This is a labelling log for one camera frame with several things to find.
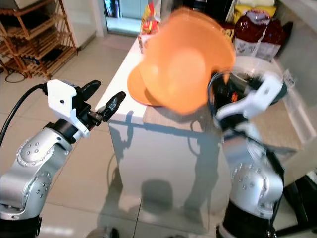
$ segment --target orange plastic bowl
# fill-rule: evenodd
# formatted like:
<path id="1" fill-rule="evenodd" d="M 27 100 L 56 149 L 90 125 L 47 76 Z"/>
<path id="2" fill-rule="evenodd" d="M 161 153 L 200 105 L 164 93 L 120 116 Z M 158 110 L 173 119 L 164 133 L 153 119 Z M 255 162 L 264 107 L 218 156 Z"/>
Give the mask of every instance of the orange plastic bowl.
<path id="1" fill-rule="evenodd" d="M 146 89 L 138 65 L 131 71 L 127 86 L 131 97 L 139 103 L 150 106 L 161 106 L 161 103 L 153 98 Z"/>
<path id="2" fill-rule="evenodd" d="M 231 70 L 235 61 L 232 43 L 204 17 L 176 11 L 148 42 L 139 64 L 149 93 L 180 114 L 205 104 L 212 72 Z"/>

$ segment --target wooden shelf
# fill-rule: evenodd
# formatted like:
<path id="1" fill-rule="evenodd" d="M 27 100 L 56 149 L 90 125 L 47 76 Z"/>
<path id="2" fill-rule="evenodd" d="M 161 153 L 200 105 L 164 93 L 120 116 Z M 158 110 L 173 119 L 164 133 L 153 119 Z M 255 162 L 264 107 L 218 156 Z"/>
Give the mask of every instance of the wooden shelf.
<path id="1" fill-rule="evenodd" d="M 70 36 L 69 32 L 48 32 L 36 38 L 33 45 L 37 49 L 38 54 L 34 51 L 30 44 L 26 44 L 24 47 L 18 49 L 17 55 L 23 57 L 34 57 L 37 60 L 40 60 L 48 52 L 54 49 L 56 46 L 60 45 L 62 40 Z"/>
<path id="2" fill-rule="evenodd" d="M 57 48 L 63 50 L 63 52 L 55 60 L 43 62 L 44 67 L 47 69 L 47 73 L 44 74 L 46 76 L 55 72 L 63 63 L 69 60 L 76 51 L 76 48 L 70 46 L 60 45 Z M 29 64 L 27 68 L 32 73 L 43 73 L 41 66 L 35 63 Z"/>
<path id="3" fill-rule="evenodd" d="M 6 46 L 6 43 L 4 41 L 0 42 L 0 54 L 4 56 L 10 56 L 10 49 Z"/>
<path id="4" fill-rule="evenodd" d="M 39 9 L 42 6 L 45 6 L 46 4 L 49 4 L 53 2 L 54 0 L 46 0 L 43 1 L 35 6 L 27 7 L 23 10 L 14 10 L 14 9 L 0 9 L 0 15 L 9 15 L 9 16 L 23 16 L 29 12 L 35 11 L 36 9 Z"/>
<path id="5" fill-rule="evenodd" d="M 44 8 L 49 3 L 55 4 L 52 8 Z M 36 10 L 43 17 L 36 17 L 37 13 L 33 17 L 29 15 Z M 6 64 L 1 63 L 5 68 L 25 73 L 30 78 L 43 75 L 50 79 L 77 53 L 62 0 L 43 0 L 23 10 L 0 9 L 0 15 L 3 16 L 0 22 L 0 54 L 12 57 Z M 4 25 L 10 23 L 8 18 L 16 18 L 14 24 L 18 21 L 19 25 Z M 30 26 L 30 21 L 33 26 L 38 26 L 27 28 L 26 23 Z M 59 53 L 54 60 L 49 60 Z"/>
<path id="6" fill-rule="evenodd" d="M 27 40 L 31 40 L 34 37 L 38 36 L 45 30 L 49 29 L 51 26 L 55 25 L 58 21 L 64 19 L 65 15 L 53 15 L 50 19 L 43 22 L 39 26 L 29 30 L 29 36 L 25 35 L 22 27 L 9 27 L 6 32 L 3 33 L 3 36 L 9 37 L 17 37 L 17 38 L 25 38 Z"/>

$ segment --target black cable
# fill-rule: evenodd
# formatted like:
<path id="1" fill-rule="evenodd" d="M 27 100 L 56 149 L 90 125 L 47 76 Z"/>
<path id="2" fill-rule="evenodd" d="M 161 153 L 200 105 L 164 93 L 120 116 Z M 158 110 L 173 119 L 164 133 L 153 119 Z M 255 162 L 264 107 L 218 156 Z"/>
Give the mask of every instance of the black cable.
<path id="1" fill-rule="evenodd" d="M 14 74 L 14 73 L 21 74 L 21 75 L 23 76 L 23 79 L 21 79 L 21 80 L 19 80 L 19 81 L 9 81 L 8 78 L 9 78 L 12 74 Z M 26 79 L 26 76 L 25 76 L 23 73 L 21 73 L 21 72 L 19 72 L 19 71 L 16 71 L 16 70 L 11 70 L 10 73 L 5 77 L 4 80 L 5 80 L 6 82 L 8 82 L 8 83 L 19 83 L 19 82 L 24 81 L 25 79 Z"/>
<path id="2" fill-rule="evenodd" d="M 6 133 L 6 130 L 8 129 L 9 127 L 9 124 L 12 120 L 12 118 L 14 117 L 14 114 L 16 113 L 16 111 L 19 109 L 19 107 L 21 106 L 21 104 L 23 103 L 23 101 L 31 94 L 33 93 L 35 90 L 37 89 L 42 89 L 43 91 L 45 91 L 45 85 L 44 84 L 38 84 L 38 85 L 35 85 L 34 87 L 30 88 L 20 99 L 19 101 L 15 104 L 14 108 L 12 109 L 12 111 L 10 112 L 9 116 L 7 117 L 4 125 L 3 125 L 3 128 L 1 130 L 1 133 L 0 133 L 0 147 L 2 145 L 2 142 L 3 142 L 3 139 L 4 139 L 4 135 Z"/>

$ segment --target snack bag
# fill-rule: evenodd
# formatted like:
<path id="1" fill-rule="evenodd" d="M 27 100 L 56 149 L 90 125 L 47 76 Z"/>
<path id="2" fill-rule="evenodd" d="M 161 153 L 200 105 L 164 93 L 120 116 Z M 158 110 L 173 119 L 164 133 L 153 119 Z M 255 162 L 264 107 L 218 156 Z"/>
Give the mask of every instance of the snack bag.
<path id="1" fill-rule="evenodd" d="M 141 30 L 138 36 L 141 52 L 146 48 L 147 40 L 159 31 L 160 17 L 156 14 L 153 2 L 148 4 L 144 10 Z"/>
<path id="2" fill-rule="evenodd" d="M 268 18 L 272 18 L 276 12 L 276 7 L 273 6 L 257 6 L 250 7 L 248 5 L 236 5 L 234 7 L 233 23 L 236 24 L 241 16 L 244 16 L 248 11 L 261 13 Z"/>
<path id="3" fill-rule="evenodd" d="M 235 26 L 234 46 L 238 56 L 255 56 L 271 61 L 286 40 L 279 20 L 247 12 Z"/>
<path id="4" fill-rule="evenodd" d="M 248 6 L 274 6 L 275 0 L 238 0 L 237 4 L 239 5 L 248 5 Z"/>

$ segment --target beige floor tile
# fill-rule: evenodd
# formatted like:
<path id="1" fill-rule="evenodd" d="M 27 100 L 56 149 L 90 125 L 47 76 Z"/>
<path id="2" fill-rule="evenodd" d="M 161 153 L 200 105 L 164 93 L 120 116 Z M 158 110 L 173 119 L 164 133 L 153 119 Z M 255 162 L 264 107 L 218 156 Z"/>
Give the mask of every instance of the beige floor tile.
<path id="1" fill-rule="evenodd" d="M 0 113 L 0 131 L 2 130 L 2 127 L 4 126 L 4 123 L 5 123 L 8 116 L 9 116 L 9 114 Z M 11 122 L 9 124 L 9 128 L 11 128 L 16 123 L 16 120 L 18 118 L 19 117 L 17 117 L 17 116 L 13 117 L 13 119 L 11 120 Z"/>
<path id="2" fill-rule="evenodd" d="M 102 233 L 106 226 L 116 227 L 120 238 L 132 238 L 136 223 L 52 204 L 45 204 L 41 215 L 41 238 L 102 238 L 95 235 Z"/>
<path id="3" fill-rule="evenodd" d="M 127 53 L 128 50 L 109 47 L 103 41 L 94 40 L 54 78 L 82 82 L 96 79 L 108 86 Z"/>
<path id="4" fill-rule="evenodd" d="M 10 76 L 10 80 L 15 77 L 20 77 L 19 74 Z M 7 83 L 4 80 L 0 81 L 0 113 L 10 113 L 14 105 L 21 98 L 21 96 L 36 84 L 44 83 L 46 81 L 43 77 L 26 78 L 23 82 Z M 42 94 L 41 90 L 32 93 L 20 106 L 16 112 L 17 116 L 22 115 L 38 97 Z"/>
<path id="5" fill-rule="evenodd" d="M 54 184 L 47 202 L 136 220 L 140 199 L 125 195 L 108 132 L 81 139 Z"/>
<path id="6" fill-rule="evenodd" d="M 23 114 L 22 117 L 31 119 L 40 119 L 48 122 L 56 122 L 57 117 L 53 111 L 49 108 L 48 97 L 46 95 L 40 95 L 37 101 L 35 101 Z"/>
<path id="7" fill-rule="evenodd" d="M 208 214 L 204 208 L 200 211 L 191 211 L 142 201 L 138 221 L 215 237 L 216 226 L 222 221 L 222 217 L 223 212 L 221 215 Z"/>
<path id="8" fill-rule="evenodd" d="M 126 36 L 121 36 L 121 35 L 108 34 L 105 37 L 96 37 L 83 50 L 83 52 L 92 51 L 92 50 L 99 50 L 100 46 L 128 51 L 128 50 L 130 50 L 131 46 L 133 45 L 135 39 L 136 39 L 136 37 L 126 37 Z"/>
<path id="9" fill-rule="evenodd" d="M 180 231 L 215 237 L 215 229 L 222 222 L 224 210 L 218 214 L 208 214 L 203 208 L 200 212 L 185 211 L 142 201 L 138 221 Z M 283 198 L 274 222 L 276 229 L 296 224 L 292 208 Z"/>
<path id="10" fill-rule="evenodd" d="M 138 222 L 134 238 L 168 238 L 176 235 L 182 235 L 185 238 L 216 238 L 154 226 L 143 222 Z"/>
<path id="11" fill-rule="evenodd" d="M 317 235 L 312 233 L 312 232 L 302 232 L 302 233 L 297 233 L 292 236 L 286 236 L 284 238 L 316 238 Z"/>

